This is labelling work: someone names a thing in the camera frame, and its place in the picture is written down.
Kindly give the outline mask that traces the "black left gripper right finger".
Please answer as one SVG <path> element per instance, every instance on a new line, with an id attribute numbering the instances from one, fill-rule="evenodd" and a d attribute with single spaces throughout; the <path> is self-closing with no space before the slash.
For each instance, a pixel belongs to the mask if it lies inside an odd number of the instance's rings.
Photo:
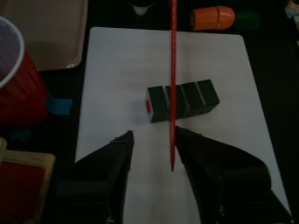
<path id="1" fill-rule="evenodd" d="M 185 128 L 177 129 L 175 145 L 201 224 L 291 223 L 291 214 L 271 190 L 270 171 L 259 158 Z"/>

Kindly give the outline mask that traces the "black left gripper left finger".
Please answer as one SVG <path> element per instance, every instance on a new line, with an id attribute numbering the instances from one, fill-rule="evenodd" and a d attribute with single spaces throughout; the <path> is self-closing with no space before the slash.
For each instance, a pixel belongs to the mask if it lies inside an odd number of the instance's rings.
<path id="1" fill-rule="evenodd" d="M 56 188 L 55 224 L 123 224 L 134 145 L 130 130 L 68 169 Z"/>

